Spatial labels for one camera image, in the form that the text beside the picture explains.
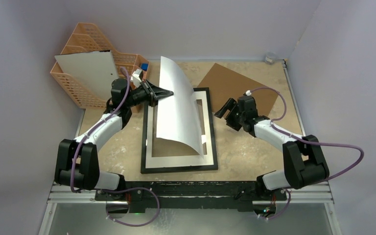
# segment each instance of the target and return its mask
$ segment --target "wooden table surface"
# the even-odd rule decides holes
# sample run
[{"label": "wooden table surface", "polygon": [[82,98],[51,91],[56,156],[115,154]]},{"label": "wooden table surface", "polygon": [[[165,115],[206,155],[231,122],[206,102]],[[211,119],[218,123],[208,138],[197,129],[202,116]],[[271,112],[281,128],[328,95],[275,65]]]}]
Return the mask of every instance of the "wooden table surface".
[{"label": "wooden table surface", "polygon": [[[276,124],[297,134],[302,134],[293,105],[286,76],[281,63],[267,65],[263,62],[216,62],[241,73],[266,86],[278,90],[287,103],[284,119]],[[193,87],[197,87],[214,62],[178,62]],[[149,80],[159,84],[159,62],[151,62]],[[99,120],[103,110],[86,109],[80,134]],[[280,97],[270,112],[269,118],[283,113]],[[282,153],[263,140],[248,133],[226,126],[224,119],[213,119],[218,156],[218,170],[182,173],[141,174],[141,140],[143,111],[132,114],[126,127],[116,133],[99,151],[100,170],[120,173],[127,181],[246,181],[257,176],[283,168]]]}]

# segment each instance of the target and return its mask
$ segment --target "cable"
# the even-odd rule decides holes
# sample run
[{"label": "cable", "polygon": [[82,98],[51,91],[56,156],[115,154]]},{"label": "cable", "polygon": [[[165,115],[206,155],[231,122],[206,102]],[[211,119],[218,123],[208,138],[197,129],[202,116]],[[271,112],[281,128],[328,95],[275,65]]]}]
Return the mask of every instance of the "cable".
[{"label": "cable", "polygon": [[87,140],[87,138],[89,137],[89,135],[91,135],[93,133],[93,131],[95,131],[97,128],[99,128],[102,124],[106,123],[111,117],[113,117],[113,115],[115,115],[119,109],[122,107],[123,103],[125,102],[126,98],[127,98],[127,95],[129,93],[129,88],[130,88],[130,76],[126,70],[125,67],[120,67],[120,72],[126,77],[126,80],[127,80],[127,87],[126,87],[126,92],[124,93],[124,96],[123,96],[123,99],[122,101],[120,102],[120,104],[117,106],[117,108],[109,115],[107,116],[107,118],[105,118],[104,120],[98,122],[96,125],[94,125],[93,128],[91,128],[87,134],[83,137],[83,139],[81,139],[81,141],[78,143],[78,146],[75,150],[75,153],[74,153],[74,157],[73,157],[73,160],[72,160],[72,166],[71,166],[71,176],[70,176],[70,188],[71,188],[71,191],[72,192],[75,192],[75,193],[78,193],[80,192],[81,190],[75,190],[74,189],[74,172],[75,172],[75,163],[77,161],[77,158],[78,158],[78,153],[80,152],[80,149],[81,149],[81,146],[83,145],[84,141]]},{"label": "cable", "polygon": [[[331,180],[331,179],[334,179],[334,178],[336,178],[336,177],[338,177],[338,176],[340,176],[340,175],[342,175],[342,174],[348,172],[349,170],[351,170],[352,168],[354,168],[355,166],[357,166],[357,165],[362,161],[362,159],[364,158],[364,150],[363,150],[362,148],[356,146],[356,145],[342,144],[342,143],[326,143],[326,142],[312,142],[312,141],[305,141],[305,140],[303,140],[303,139],[301,139],[301,138],[299,138],[299,137],[297,137],[297,136],[295,136],[295,135],[291,135],[289,132],[286,132],[286,131],[284,131],[284,130],[281,130],[281,129],[277,128],[275,125],[273,125],[273,122],[274,122],[274,121],[278,121],[278,120],[283,119],[284,116],[286,115],[286,111],[287,111],[286,101],[285,101],[283,95],[280,94],[280,92],[278,92],[278,91],[276,91],[275,89],[270,88],[270,87],[259,87],[259,88],[255,88],[255,89],[253,89],[253,90],[250,90],[250,93],[255,92],[255,91],[258,91],[258,90],[262,90],[262,89],[267,89],[267,90],[271,90],[271,91],[276,92],[276,93],[280,96],[280,98],[282,99],[282,101],[283,101],[284,111],[283,111],[282,116],[280,116],[279,118],[271,119],[271,121],[270,121],[270,126],[271,126],[273,129],[275,129],[277,132],[282,133],[282,134],[284,134],[284,135],[288,135],[288,136],[294,138],[295,140],[298,140],[298,141],[300,141],[300,142],[302,142],[302,143],[304,143],[304,144],[317,145],[317,146],[329,146],[329,147],[352,148],[352,149],[356,149],[356,150],[358,150],[358,151],[360,152],[360,155],[359,155],[358,159],[357,159],[353,164],[351,164],[349,167],[347,167],[347,168],[345,168],[345,169],[339,171],[338,173],[336,173],[336,174],[334,174],[334,175],[332,175],[332,176],[327,177],[327,178],[324,179],[324,180],[319,181],[318,183],[320,183],[320,182],[324,182],[324,181],[328,181],[328,180]],[[286,192],[289,194],[289,198],[288,198],[288,200],[287,200],[286,206],[285,206],[285,207],[283,208],[283,210],[281,210],[279,213],[277,213],[276,215],[274,215],[274,216],[272,216],[272,217],[270,217],[270,218],[268,218],[268,219],[274,219],[274,218],[278,217],[278,216],[279,216],[280,214],[282,214],[282,213],[286,210],[286,208],[289,206],[290,198],[291,198],[291,197],[290,197],[290,192],[289,192],[288,190],[286,190]]]},{"label": "cable", "polygon": [[103,189],[103,191],[105,191],[107,193],[124,193],[124,192],[133,191],[133,190],[146,190],[146,191],[150,192],[154,196],[154,198],[156,200],[156,205],[158,206],[155,215],[148,222],[146,222],[146,223],[143,223],[143,224],[128,224],[128,223],[125,223],[125,222],[122,222],[122,221],[119,221],[119,220],[116,220],[116,219],[112,218],[110,216],[109,212],[106,209],[106,214],[107,214],[106,219],[110,219],[113,222],[116,222],[116,223],[119,223],[119,224],[122,224],[122,225],[126,225],[126,226],[129,226],[129,227],[142,227],[142,226],[145,226],[147,224],[152,223],[158,217],[159,212],[161,211],[161,209],[159,207],[159,198],[158,198],[158,196],[152,190],[149,190],[147,188],[142,188],[142,187],[129,188],[129,189],[121,190],[121,191],[114,191],[114,190]]}]

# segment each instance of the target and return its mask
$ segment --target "gray wall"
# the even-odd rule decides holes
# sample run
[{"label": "gray wall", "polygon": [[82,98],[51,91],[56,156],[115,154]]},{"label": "gray wall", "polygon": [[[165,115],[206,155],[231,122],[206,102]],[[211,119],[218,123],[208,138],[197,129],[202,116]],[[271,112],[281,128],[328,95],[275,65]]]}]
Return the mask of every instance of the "gray wall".
[{"label": "gray wall", "polygon": [[[330,184],[343,234],[376,234],[376,1],[323,0],[288,68],[307,131],[364,148]],[[358,157],[324,151],[333,172]]]},{"label": "gray wall", "polygon": [[0,0],[0,235],[38,233],[58,143],[77,127],[49,75],[74,25],[60,0]]},{"label": "gray wall", "polygon": [[118,50],[148,59],[263,59],[292,53],[320,0],[67,0]]}]

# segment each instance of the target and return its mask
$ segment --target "brown board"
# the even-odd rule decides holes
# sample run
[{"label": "brown board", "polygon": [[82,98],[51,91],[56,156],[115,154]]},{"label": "brown board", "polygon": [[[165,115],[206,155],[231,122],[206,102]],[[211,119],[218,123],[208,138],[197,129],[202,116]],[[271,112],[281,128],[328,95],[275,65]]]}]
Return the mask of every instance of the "brown board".
[{"label": "brown board", "polygon": [[[214,113],[221,109],[229,98],[237,100],[247,90],[264,86],[219,64],[214,64],[198,85],[199,88],[210,89],[211,109]],[[268,116],[278,94],[271,90],[258,90],[253,92],[252,96],[256,100],[258,115]]]}]

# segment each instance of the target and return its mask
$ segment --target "paper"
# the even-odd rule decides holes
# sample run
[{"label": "paper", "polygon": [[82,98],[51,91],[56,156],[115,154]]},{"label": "paper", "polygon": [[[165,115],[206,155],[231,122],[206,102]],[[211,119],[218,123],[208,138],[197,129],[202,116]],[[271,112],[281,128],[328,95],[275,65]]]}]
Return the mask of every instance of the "paper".
[{"label": "paper", "polygon": [[[208,87],[210,89],[213,112],[220,110],[229,98],[237,100],[247,90],[263,86],[263,84],[219,64],[214,64],[198,85],[199,88]],[[256,100],[258,114],[264,116],[269,115],[278,98],[277,93],[267,89],[255,91],[252,96]]]},{"label": "paper", "polygon": [[174,95],[158,102],[156,137],[182,142],[204,157],[201,122],[192,85],[181,68],[163,56],[159,87],[173,91]]},{"label": "paper", "polygon": [[64,73],[68,73],[102,100],[111,97],[112,82],[117,79],[115,61],[108,51],[56,55]]}]

